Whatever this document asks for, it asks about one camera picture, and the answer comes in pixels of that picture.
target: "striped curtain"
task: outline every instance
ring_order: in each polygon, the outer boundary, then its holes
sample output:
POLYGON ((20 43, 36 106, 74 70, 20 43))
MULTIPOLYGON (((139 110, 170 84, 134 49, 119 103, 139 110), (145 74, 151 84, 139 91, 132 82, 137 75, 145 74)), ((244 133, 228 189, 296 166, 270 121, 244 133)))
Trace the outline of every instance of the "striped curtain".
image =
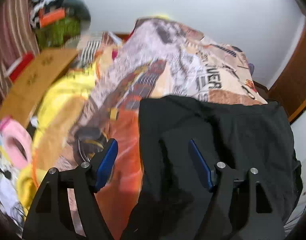
POLYGON ((5 0, 0 7, 0 105, 12 83, 4 77, 11 64, 24 53, 39 54, 29 24, 29 0, 5 0))

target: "metal screw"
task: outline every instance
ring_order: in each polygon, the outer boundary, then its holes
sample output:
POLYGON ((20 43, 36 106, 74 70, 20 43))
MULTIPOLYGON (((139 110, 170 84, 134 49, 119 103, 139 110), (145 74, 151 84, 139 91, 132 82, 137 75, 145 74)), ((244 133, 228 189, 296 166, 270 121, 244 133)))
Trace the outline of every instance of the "metal screw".
POLYGON ((81 167, 82 167, 82 168, 87 168, 88 166, 90 166, 90 163, 89 163, 89 162, 83 162, 83 163, 81 163, 81 167))
POLYGON ((49 169, 49 173, 50 173, 50 174, 56 173, 56 168, 50 168, 50 169, 49 169))
POLYGON ((253 174, 258 174, 259 171, 257 170, 257 168, 251 168, 250 171, 253 173, 253 174))
POLYGON ((219 168, 221 168, 221 169, 224 169, 225 168, 225 163, 223 163, 223 162, 218 162, 217 164, 216 164, 219 168))

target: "blue gripper pad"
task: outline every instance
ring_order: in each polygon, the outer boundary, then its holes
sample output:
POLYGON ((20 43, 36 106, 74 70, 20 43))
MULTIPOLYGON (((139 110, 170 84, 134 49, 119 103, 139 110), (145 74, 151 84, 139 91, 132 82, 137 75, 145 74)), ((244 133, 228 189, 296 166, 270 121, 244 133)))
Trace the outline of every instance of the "blue gripper pad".
POLYGON ((215 171, 209 168, 193 139, 189 141, 189 155, 202 186, 212 192, 215 186, 212 181, 212 172, 215 171))
POLYGON ((110 139, 102 152, 95 154, 91 160, 92 168, 96 170, 95 190, 98 192, 108 181, 117 157, 118 144, 115 139, 110 139))

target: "cardboard box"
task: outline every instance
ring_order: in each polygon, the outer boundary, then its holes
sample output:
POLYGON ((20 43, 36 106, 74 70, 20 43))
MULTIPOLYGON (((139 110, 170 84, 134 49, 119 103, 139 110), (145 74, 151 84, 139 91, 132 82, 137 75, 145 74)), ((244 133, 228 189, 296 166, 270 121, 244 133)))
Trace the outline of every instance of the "cardboard box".
POLYGON ((0 120, 11 116, 26 128, 47 89, 67 72, 77 53, 75 49, 43 50, 11 87, 0 107, 0 120))

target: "bed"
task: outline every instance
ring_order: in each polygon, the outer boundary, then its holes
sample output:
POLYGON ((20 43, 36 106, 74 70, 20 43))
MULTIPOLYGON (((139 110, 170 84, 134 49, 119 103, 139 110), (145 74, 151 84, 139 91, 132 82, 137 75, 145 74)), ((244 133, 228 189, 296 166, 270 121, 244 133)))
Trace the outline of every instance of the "bed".
MULTIPOLYGON (((142 98, 173 94, 219 104, 266 103, 254 87, 242 50, 216 43, 178 22, 142 18, 123 45, 104 32, 84 34, 68 41, 66 47, 79 49, 80 56, 75 69, 44 96, 37 112, 32 163, 18 170, 0 155, 3 172, 10 171, 16 178, 5 181, 0 172, 0 210, 14 223, 19 236, 48 169, 64 171, 92 158, 81 156, 76 148, 81 127, 100 128, 104 143, 109 138, 118 141, 112 176, 96 200, 113 237, 119 239, 141 190, 144 169, 138 109, 142 98), (74 92, 61 90, 68 84, 73 84, 74 92), (52 112, 47 121, 43 119, 46 112, 52 112), (12 197, 6 198, 5 190, 12 197)), ((84 235, 73 190, 69 190, 69 203, 75 230, 84 235)))

